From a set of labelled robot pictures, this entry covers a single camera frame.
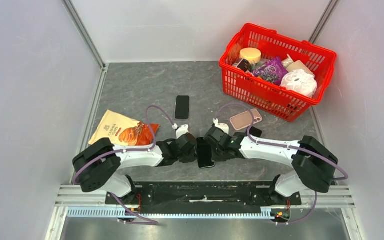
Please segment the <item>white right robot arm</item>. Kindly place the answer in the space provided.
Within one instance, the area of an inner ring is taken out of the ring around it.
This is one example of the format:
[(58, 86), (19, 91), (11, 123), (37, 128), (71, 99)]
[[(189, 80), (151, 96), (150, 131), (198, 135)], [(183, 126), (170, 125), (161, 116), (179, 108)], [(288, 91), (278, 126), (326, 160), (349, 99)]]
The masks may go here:
[(204, 140), (222, 161), (260, 159), (291, 167), (293, 170), (288, 174), (274, 178), (268, 191), (269, 200), (276, 205), (304, 190), (327, 193), (334, 181), (338, 158), (311, 136), (305, 135), (301, 140), (279, 141), (248, 136), (245, 132), (230, 136), (212, 126)]

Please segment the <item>dark smartphone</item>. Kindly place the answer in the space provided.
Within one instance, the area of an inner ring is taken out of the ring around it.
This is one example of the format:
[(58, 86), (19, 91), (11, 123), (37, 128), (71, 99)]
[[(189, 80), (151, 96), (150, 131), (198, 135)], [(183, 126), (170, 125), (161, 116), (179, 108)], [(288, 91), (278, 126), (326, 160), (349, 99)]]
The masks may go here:
[(196, 145), (196, 157), (200, 169), (213, 168), (215, 162), (212, 160), (212, 146), (203, 138), (198, 137)]

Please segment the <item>cassava chips snack bag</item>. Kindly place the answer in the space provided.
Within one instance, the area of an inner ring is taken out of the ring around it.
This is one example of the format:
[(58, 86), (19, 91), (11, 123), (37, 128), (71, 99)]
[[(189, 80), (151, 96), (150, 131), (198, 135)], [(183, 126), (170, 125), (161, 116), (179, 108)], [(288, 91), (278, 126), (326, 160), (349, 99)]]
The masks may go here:
[(157, 132), (159, 124), (147, 125), (122, 114), (107, 110), (96, 131), (88, 141), (93, 145), (102, 138), (109, 138), (114, 145), (146, 146), (153, 142), (151, 131)]

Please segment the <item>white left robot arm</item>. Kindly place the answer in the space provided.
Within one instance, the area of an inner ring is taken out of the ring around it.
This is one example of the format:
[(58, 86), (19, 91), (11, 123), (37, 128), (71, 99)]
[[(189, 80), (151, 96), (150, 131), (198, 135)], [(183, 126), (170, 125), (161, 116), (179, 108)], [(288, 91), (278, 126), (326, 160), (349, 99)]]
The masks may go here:
[(104, 190), (115, 194), (124, 204), (137, 198), (133, 180), (116, 172), (133, 167), (166, 167), (176, 162), (195, 161), (196, 138), (185, 133), (177, 139), (158, 141), (155, 146), (124, 146), (104, 137), (72, 160), (75, 175), (72, 182), (84, 193)]

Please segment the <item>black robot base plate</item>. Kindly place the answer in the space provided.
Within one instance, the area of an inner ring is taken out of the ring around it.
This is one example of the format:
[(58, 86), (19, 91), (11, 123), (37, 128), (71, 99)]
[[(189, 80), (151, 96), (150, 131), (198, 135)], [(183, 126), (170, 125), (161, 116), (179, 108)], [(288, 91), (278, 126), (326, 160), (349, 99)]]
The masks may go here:
[(139, 205), (142, 214), (258, 214), (262, 207), (302, 204), (298, 192), (283, 196), (270, 181), (136, 181), (110, 180), (102, 190), (105, 203)]

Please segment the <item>black smartphone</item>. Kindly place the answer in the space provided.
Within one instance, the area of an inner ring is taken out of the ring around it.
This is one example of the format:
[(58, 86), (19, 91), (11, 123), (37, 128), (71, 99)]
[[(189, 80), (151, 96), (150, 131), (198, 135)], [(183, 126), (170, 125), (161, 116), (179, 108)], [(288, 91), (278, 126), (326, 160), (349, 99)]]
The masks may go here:
[(190, 116), (190, 96), (178, 95), (175, 102), (175, 118), (177, 120), (188, 120)]

